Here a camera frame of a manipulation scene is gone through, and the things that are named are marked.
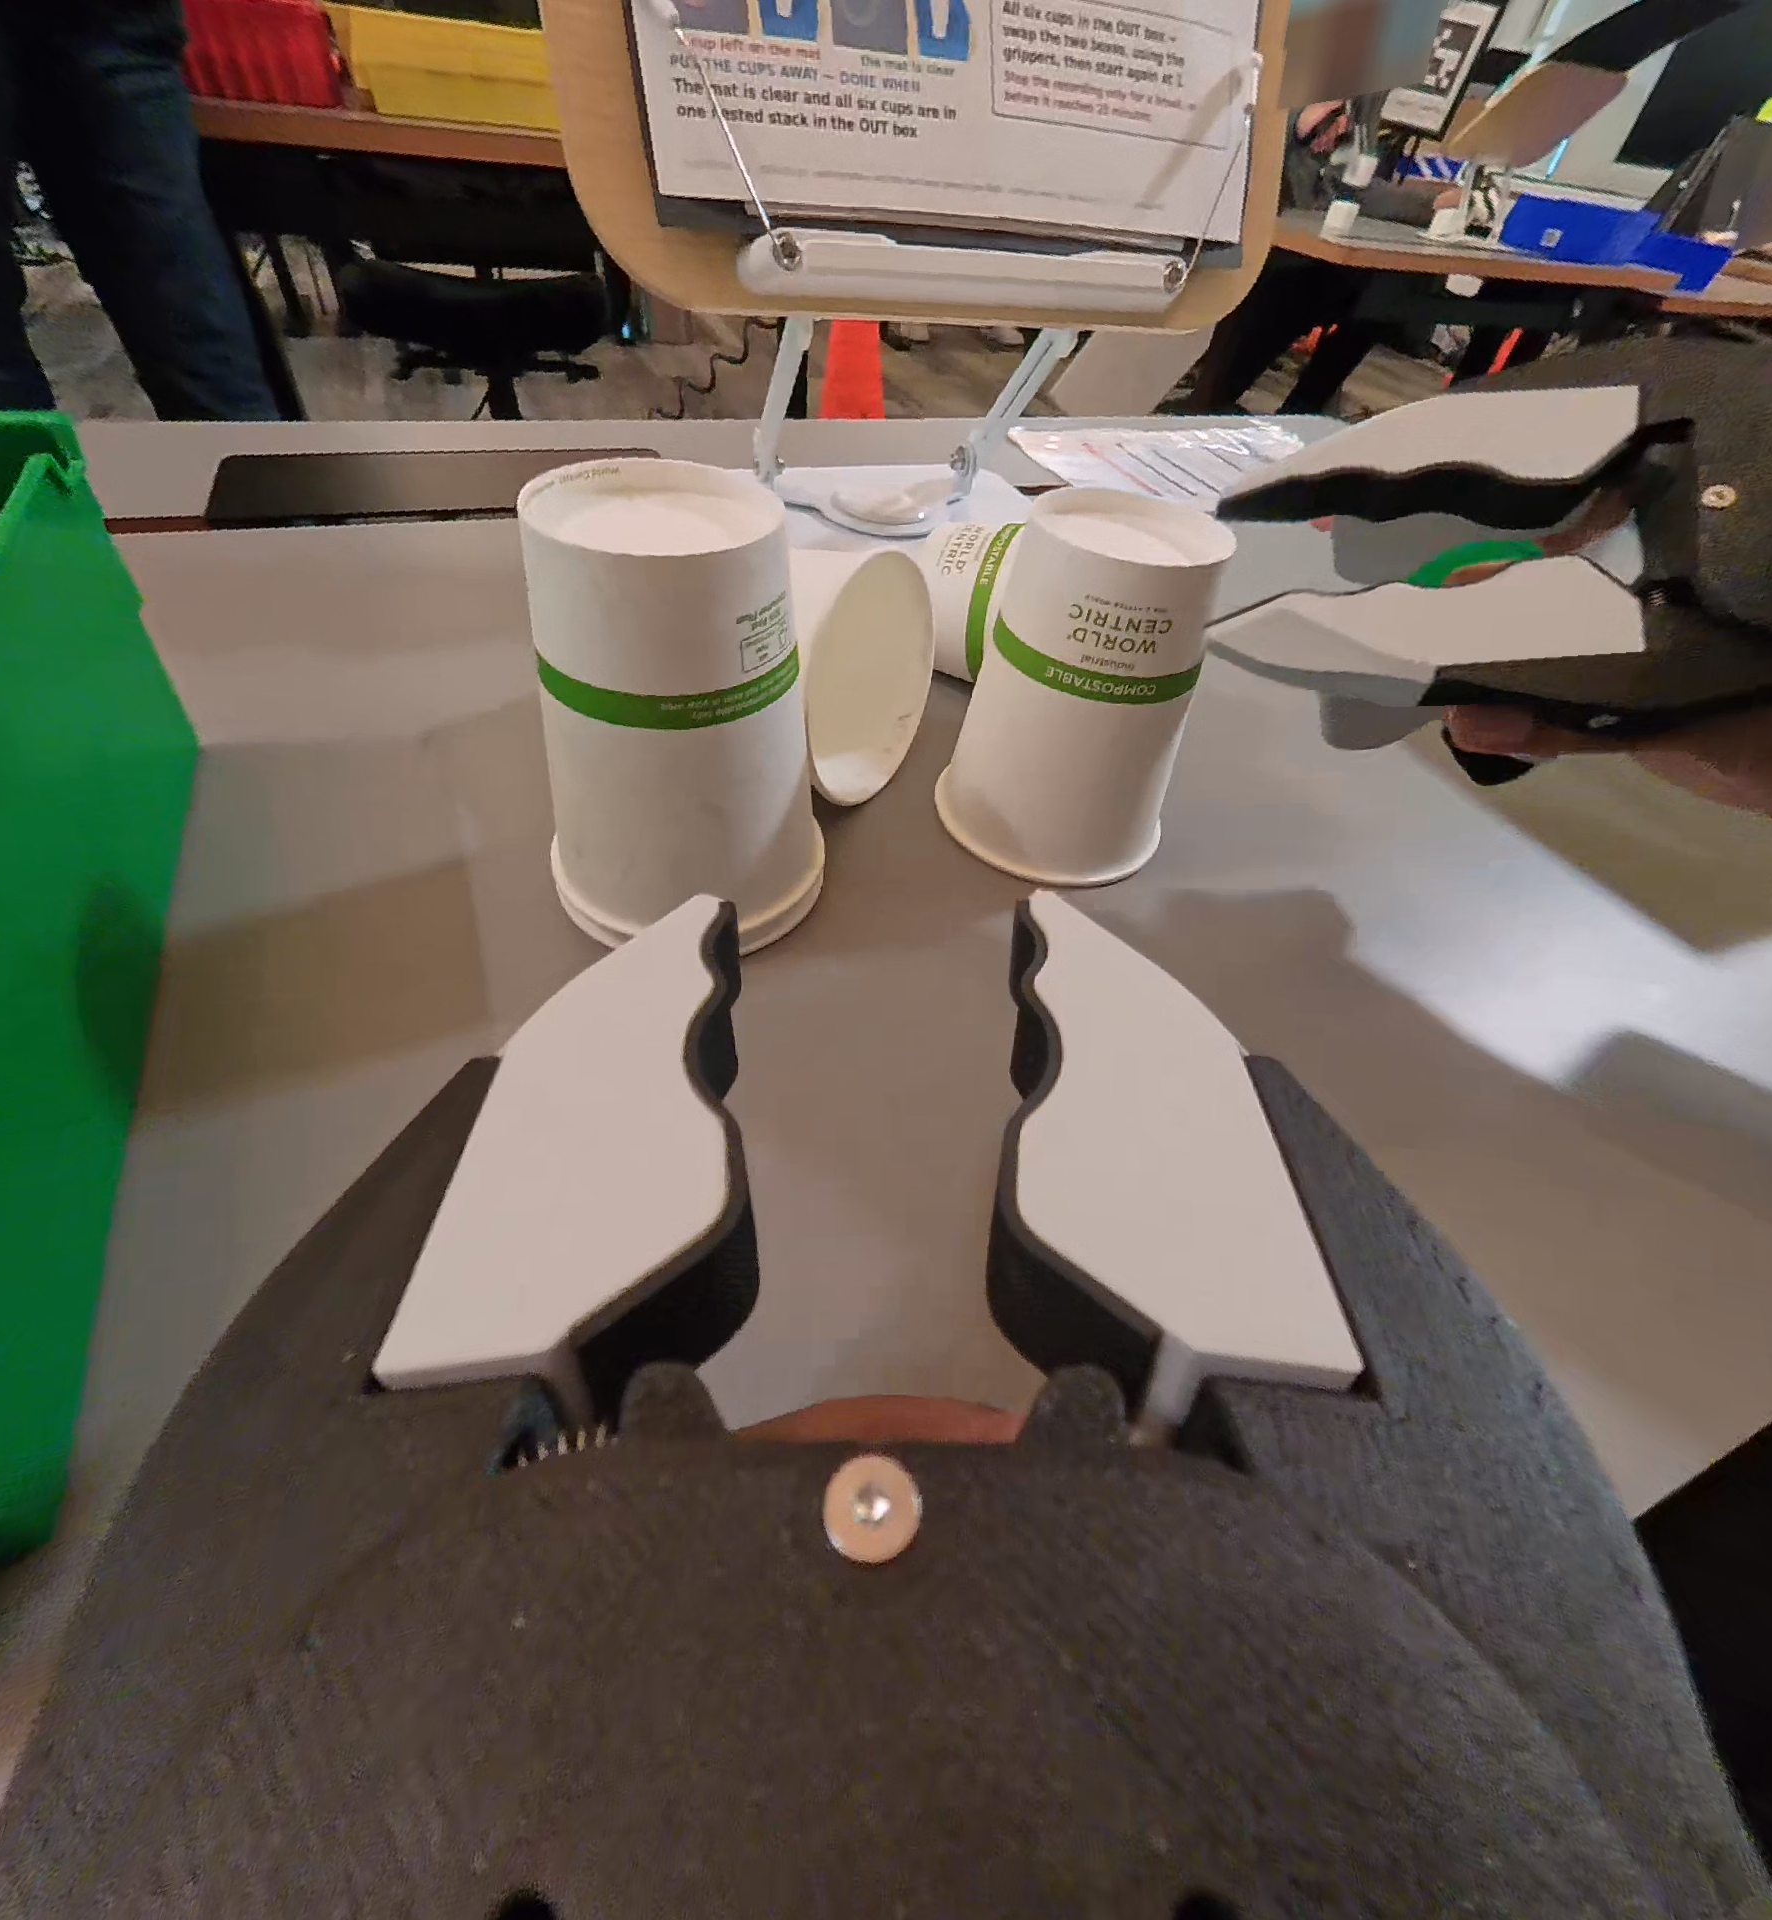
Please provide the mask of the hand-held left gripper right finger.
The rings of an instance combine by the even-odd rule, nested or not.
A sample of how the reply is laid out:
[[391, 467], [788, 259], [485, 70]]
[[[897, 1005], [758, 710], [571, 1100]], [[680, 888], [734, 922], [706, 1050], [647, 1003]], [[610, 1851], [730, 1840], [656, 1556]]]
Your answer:
[[1229, 1029], [1057, 892], [1014, 907], [1009, 994], [984, 1265], [1005, 1341], [1101, 1374], [1150, 1443], [1211, 1382], [1354, 1391], [1352, 1321]]

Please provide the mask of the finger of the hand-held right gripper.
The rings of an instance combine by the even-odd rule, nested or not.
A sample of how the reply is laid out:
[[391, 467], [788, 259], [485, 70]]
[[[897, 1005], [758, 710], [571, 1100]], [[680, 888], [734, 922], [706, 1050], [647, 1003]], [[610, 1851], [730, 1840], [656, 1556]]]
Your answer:
[[1634, 386], [1469, 391], [1361, 419], [1257, 467], [1216, 501], [1229, 523], [1450, 515], [1528, 530], [1569, 515], [1645, 443]]
[[1582, 556], [1521, 560], [1458, 588], [1287, 592], [1213, 621], [1203, 642], [1259, 681], [1311, 694], [1337, 751], [1404, 742], [1430, 710], [1498, 690], [1513, 669], [1537, 697], [1573, 662], [1645, 653], [1639, 603]]

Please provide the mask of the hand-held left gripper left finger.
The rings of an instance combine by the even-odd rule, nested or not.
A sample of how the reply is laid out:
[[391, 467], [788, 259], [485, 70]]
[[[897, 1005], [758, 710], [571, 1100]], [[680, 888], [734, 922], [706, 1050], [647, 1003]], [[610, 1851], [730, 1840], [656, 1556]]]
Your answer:
[[535, 1380], [615, 1426], [643, 1369], [697, 1369], [758, 1295], [738, 918], [693, 898], [547, 998], [496, 1053], [372, 1360], [381, 1389]]

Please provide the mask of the white paper cup green band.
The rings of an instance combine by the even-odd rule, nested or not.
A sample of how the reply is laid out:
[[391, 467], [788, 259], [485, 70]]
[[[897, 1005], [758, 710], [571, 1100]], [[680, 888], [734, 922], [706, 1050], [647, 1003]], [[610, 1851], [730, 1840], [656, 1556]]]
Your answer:
[[1042, 887], [1107, 885], [1150, 861], [1233, 554], [1231, 530], [1185, 503], [1038, 497], [975, 592], [970, 707], [933, 792], [959, 848]]
[[825, 803], [881, 794], [931, 681], [975, 681], [1020, 532], [1018, 519], [962, 519], [916, 547], [790, 549], [808, 770]]
[[738, 471], [541, 471], [517, 528], [561, 907], [619, 946], [704, 894], [741, 951], [825, 885], [784, 514]]

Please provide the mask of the green plastic bin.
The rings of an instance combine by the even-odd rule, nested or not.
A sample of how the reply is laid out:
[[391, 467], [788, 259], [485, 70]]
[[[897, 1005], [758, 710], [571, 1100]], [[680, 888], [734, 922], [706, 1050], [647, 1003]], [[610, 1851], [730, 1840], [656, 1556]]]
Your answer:
[[198, 742], [77, 434], [0, 413], [0, 1569], [53, 1534]]

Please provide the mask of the grey desk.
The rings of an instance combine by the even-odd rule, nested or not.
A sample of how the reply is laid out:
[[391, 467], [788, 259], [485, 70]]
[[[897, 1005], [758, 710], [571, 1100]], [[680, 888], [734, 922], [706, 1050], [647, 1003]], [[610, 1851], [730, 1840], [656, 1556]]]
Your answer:
[[[252, 1287], [595, 946], [550, 807], [511, 519], [194, 532], [229, 454], [656, 449], [745, 421], [81, 419], [200, 734], [137, 1126], [55, 1539], [0, 1575], [0, 1803], [137, 1458]], [[728, 1423], [1018, 1406], [983, 1250], [1018, 883], [946, 836], [960, 710], [825, 820], [734, 1026], [760, 1291]], [[1077, 894], [1274, 1057], [1519, 1324], [1639, 1514], [1772, 1423], [1772, 822], [1588, 760], [1482, 794], [1432, 734], [1331, 753], [1209, 662], [1157, 857]]]

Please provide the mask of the person's right hand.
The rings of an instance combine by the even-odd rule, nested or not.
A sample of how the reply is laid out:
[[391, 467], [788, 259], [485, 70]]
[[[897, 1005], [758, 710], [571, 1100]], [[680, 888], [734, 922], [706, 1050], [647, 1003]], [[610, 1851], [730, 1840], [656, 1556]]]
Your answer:
[[1772, 707], [1730, 712], [1654, 738], [1569, 733], [1508, 707], [1448, 707], [1448, 742], [1465, 755], [1524, 762], [1623, 757], [1703, 801], [1772, 818]]

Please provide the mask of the blue plastic bin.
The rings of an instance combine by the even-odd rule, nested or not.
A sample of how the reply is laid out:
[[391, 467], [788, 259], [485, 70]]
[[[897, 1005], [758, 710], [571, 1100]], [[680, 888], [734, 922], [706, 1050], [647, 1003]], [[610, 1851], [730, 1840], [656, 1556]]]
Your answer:
[[1552, 191], [1511, 198], [1497, 245], [1545, 261], [1636, 267], [1671, 278], [1673, 291], [1703, 293], [1732, 259], [1732, 248], [1665, 226], [1643, 206], [1619, 206]]

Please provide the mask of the laminated paper sheet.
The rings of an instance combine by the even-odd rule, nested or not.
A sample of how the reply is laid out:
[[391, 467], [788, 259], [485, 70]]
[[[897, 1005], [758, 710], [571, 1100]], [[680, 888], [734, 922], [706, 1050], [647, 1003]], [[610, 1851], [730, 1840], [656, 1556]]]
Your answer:
[[1150, 426], [1014, 425], [1007, 439], [1036, 467], [1074, 488], [1189, 501], [1205, 514], [1246, 475], [1304, 449], [1270, 419], [1157, 419]]

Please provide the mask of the white board stand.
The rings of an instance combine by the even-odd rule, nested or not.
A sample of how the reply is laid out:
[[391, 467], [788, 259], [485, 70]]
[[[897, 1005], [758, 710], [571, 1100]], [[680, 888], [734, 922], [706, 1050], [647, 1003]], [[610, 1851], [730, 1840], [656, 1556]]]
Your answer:
[[[779, 226], [736, 256], [741, 287], [762, 297], [816, 297], [836, 306], [884, 304], [899, 293], [959, 306], [972, 317], [1018, 310], [1070, 310], [1077, 326], [1109, 317], [1159, 315], [1185, 287], [1198, 252], [1025, 252], [1018, 248], [905, 245], [875, 232]], [[951, 519], [970, 501], [983, 456], [1003, 438], [1048, 373], [1072, 350], [1075, 326], [1044, 328], [1018, 371], [942, 471], [864, 480], [830, 467], [786, 469], [777, 454], [780, 404], [801, 371], [812, 317], [792, 315], [754, 430], [756, 478], [806, 515], [873, 540], [914, 540]]]

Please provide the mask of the orange traffic cone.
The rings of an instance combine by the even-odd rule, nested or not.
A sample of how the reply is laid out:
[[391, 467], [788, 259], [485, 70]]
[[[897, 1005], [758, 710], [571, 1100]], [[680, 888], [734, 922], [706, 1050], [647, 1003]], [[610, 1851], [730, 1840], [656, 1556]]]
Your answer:
[[875, 321], [829, 321], [817, 419], [882, 419], [881, 330]]

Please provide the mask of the printed instruction board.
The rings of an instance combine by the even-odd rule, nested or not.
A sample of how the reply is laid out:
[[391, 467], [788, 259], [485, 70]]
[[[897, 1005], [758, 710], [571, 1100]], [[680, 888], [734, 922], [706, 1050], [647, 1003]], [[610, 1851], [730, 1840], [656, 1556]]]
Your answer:
[[676, 3], [777, 226], [905, 245], [1179, 252], [1263, 72], [1235, 180], [1159, 315], [1077, 326], [1035, 306], [972, 317], [914, 293], [836, 306], [741, 287], [762, 235], [693, 67], [643, 2], [539, 5], [561, 154], [593, 237], [658, 298], [706, 315], [1012, 321], [1205, 330], [1257, 278], [1276, 224], [1287, 3]]

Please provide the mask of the black office chair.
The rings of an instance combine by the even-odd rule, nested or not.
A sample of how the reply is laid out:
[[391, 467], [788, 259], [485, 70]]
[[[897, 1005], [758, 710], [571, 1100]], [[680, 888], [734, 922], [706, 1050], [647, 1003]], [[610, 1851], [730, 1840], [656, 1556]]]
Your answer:
[[522, 419], [517, 384], [530, 375], [595, 380], [586, 352], [619, 324], [599, 274], [467, 278], [354, 254], [331, 282], [344, 323], [391, 345], [393, 382], [476, 378], [476, 417]]

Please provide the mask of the yellow plastic bin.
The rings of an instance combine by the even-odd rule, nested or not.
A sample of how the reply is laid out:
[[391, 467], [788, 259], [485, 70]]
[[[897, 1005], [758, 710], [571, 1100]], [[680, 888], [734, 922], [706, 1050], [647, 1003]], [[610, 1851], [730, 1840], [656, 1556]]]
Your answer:
[[537, 26], [324, 3], [344, 65], [381, 117], [560, 131]]

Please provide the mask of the red plastic bin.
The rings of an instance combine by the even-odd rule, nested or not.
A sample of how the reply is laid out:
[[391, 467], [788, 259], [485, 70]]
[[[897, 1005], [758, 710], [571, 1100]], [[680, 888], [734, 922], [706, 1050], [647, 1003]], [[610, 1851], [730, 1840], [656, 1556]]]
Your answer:
[[318, 2], [181, 2], [194, 98], [339, 109], [344, 65]]

